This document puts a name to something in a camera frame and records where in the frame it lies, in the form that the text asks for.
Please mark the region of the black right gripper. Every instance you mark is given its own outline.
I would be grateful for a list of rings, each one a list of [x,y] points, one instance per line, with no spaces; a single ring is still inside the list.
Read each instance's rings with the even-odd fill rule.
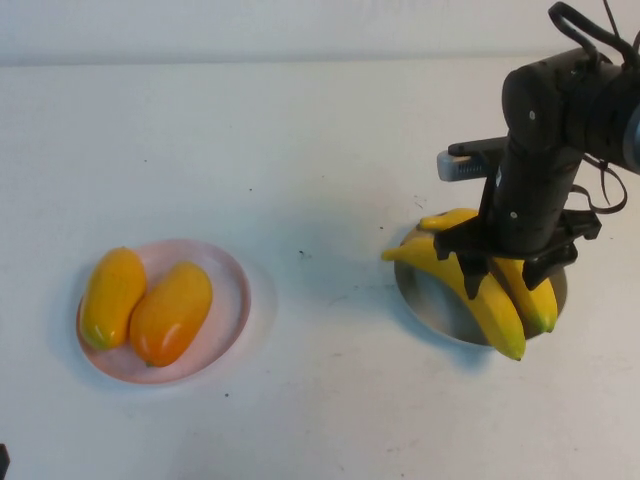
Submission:
[[[594,240],[601,222],[591,210],[567,210],[583,154],[568,146],[530,152],[509,137],[452,144],[437,156],[441,180],[485,180],[475,218],[436,235],[441,260],[454,253],[474,300],[491,273],[491,257],[525,260],[529,291],[577,259],[574,242]]]

